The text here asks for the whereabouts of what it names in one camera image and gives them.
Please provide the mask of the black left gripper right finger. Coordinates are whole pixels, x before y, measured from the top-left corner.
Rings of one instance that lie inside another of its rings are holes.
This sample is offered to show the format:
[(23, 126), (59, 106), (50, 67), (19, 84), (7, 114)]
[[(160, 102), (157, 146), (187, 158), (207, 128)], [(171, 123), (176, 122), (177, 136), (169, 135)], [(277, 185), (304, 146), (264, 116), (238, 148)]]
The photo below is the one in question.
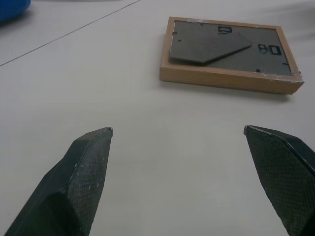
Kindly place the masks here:
[(244, 128), (260, 183), (290, 236), (315, 234), (315, 153), (301, 139)]

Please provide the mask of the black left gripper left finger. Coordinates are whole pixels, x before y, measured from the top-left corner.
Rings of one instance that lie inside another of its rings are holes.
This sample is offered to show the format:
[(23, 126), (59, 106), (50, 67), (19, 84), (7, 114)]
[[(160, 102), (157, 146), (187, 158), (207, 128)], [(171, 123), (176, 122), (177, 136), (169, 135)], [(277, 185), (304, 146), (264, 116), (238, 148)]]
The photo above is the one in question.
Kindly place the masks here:
[(113, 129), (98, 129), (73, 141), (42, 178), (7, 236), (87, 236), (105, 184)]

